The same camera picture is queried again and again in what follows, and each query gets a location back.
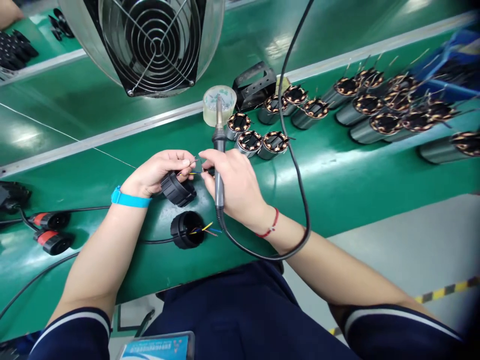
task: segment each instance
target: red string bracelet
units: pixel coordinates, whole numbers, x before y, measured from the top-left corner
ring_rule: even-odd
[[[268,229],[268,231],[264,234],[264,235],[258,235],[258,234],[255,234],[257,235],[259,238],[266,238],[268,235],[270,235],[271,232],[274,232],[275,231],[275,226],[277,226],[277,221],[279,220],[279,210],[274,207],[275,211],[276,211],[276,214],[275,214],[275,220],[273,221],[273,225],[270,226],[270,228]]]

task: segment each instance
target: hand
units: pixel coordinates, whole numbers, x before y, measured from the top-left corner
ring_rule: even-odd
[[[225,213],[254,232],[264,232],[273,224],[275,209],[269,206],[260,192],[257,176],[250,160],[237,149],[225,153],[214,149],[202,151],[206,159],[202,167],[212,166],[220,173],[225,191]],[[210,195],[215,198],[215,180],[208,172],[201,177]]]
[[[0,30],[24,17],[22,10],[12,0],[0,0]]]
[[[156,153],[136,169],[120,188],[123,194],[149,198],[162,190],[160,181],[170,171],[181,171],[177,178],[180,182],[192,180],[189,175],[195,167],[194,156],[185,150],[164,150]]]

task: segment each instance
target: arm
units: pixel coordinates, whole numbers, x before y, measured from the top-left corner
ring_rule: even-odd
[[[0,30],[24,17],[22,10],[12,0],[0,0]]]
[[[121,192],[150,198],[161,191],[160,181],[170,170],[188,179],[194,157],[183,150],[155,154],[123,183]],[[112,319],[115,299],[132,260],[146,208],[112,204],[99,228],[86,242],[73,263],[65,289],[49,324],[62,315],[83,307],[99,308]]]
[[[213,149],[201,152],[200,156],[207,159],[204,168],[215,166],[222,176],[225,212],[256,234],[265,234],[274,223],[276,212],[263,200],[255,172],[246,156],[237,150],[220,153]],[[213,196],[213,178],[208,173],[203,173],[202,177]],[[251,196],[243,198],[241,194],[246,192]],[[286,253],[298,244],[304,231],[302,225],[280,214],[275,231],[265,239],[280,254]],[[315,232],[287,262],[318,296],[333,305],[331,309],[336,320],[342,306],[349,305],[401,305],[432,316],[385,277]]]

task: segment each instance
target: blue wristband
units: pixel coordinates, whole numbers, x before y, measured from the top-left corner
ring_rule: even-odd
[[[120,192],[120,186],[117,186],[111,194],[111,203],[129,206],[132,208],[148,208],[151,198],[136,197]]]

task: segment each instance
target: id badge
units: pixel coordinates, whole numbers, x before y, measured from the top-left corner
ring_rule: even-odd
[[[195,335],[191,331],[139,337],[126,344],[118,360],[193,360]]]

